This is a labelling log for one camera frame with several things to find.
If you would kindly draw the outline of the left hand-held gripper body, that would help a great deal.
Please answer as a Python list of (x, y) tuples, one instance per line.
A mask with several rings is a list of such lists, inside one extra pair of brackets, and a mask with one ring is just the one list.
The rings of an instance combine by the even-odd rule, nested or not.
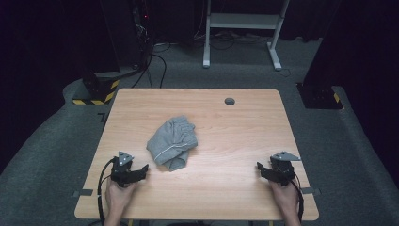
[(138, 170), (131, 170), (134, 157), (128, 153), (119, 151), (118, 156), (113, 160), (111, 180), (120, 187), (125, 187), (134, 182), (137, 175), (144, 174)]

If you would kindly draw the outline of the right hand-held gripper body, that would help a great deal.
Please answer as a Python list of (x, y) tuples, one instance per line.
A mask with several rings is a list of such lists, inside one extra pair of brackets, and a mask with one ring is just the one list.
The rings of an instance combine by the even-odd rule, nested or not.
[(270, 157), (272, 175), (270, 180), (287, 186), (295, 178), (293, 161), (300, 161), (301, 158), (288, 152), (280, 152)]

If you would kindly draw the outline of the grey shorts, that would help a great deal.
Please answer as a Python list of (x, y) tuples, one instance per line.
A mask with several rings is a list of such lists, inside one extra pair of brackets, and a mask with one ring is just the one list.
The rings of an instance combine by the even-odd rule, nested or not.
[(197, 146), (195, 125), (186, 116), (167, 120), (147, 142), (147, 150), (155, 164), (169, 171), (184, 168), (189, 151)]

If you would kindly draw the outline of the person's right hand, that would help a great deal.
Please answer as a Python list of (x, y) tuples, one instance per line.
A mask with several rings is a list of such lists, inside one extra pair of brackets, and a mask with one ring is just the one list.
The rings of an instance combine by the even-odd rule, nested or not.
[(269, 184), (281, 214), (285, 218), (296, 216), (298, 210), (298, 195), (295, 186), (292, 184), (281, 186), (276, 182), (269, 182)]

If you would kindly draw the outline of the person's left hand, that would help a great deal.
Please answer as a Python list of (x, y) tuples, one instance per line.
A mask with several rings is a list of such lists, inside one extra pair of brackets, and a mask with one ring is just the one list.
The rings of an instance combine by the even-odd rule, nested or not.
[(129, 205), (137, 183), (129, 184), (126, 187), (119, 186), (112, 180), (107, 181), (105, 198), (108, 207), (106, 221), (121, 219), (125, 209)]

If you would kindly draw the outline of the black yellow striped stand base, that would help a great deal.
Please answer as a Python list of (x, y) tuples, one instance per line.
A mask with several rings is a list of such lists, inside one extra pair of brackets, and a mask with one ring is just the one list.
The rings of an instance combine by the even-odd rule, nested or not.
[(107, 105), (115, 95), (119, 79), (102, 79), (95, 74), (83, 77), (72, 97), (75, 105)]

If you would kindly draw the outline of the black computer equipment rack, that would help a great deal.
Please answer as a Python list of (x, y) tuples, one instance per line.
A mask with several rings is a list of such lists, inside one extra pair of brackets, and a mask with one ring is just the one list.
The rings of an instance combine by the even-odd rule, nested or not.
[(145, 67), (153, 47), (151, 0), (132, 0), (132, 16), (142, 66)]

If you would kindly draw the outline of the white metal desk frame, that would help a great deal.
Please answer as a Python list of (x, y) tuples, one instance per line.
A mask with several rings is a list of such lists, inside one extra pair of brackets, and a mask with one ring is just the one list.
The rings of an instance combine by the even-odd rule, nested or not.
[(212, 12), (212, 0), (206, 3), (206, 26), (205, 43), (203, 49), (202, 66), (207, 69), (211, 65), (210, 36), (212, 28), (236, 28), (236, 29), (260, 29), (273, 30), (272, 40), (266, 44), (267, 51), (271, 57), (274, 69), (281, 71), (282, 66), (276, 51), (279, 34), (284, 23), (286, 11), (290, 0), (283, 0), (279, 14), (237, 14), (237, 13), (215, 13)]

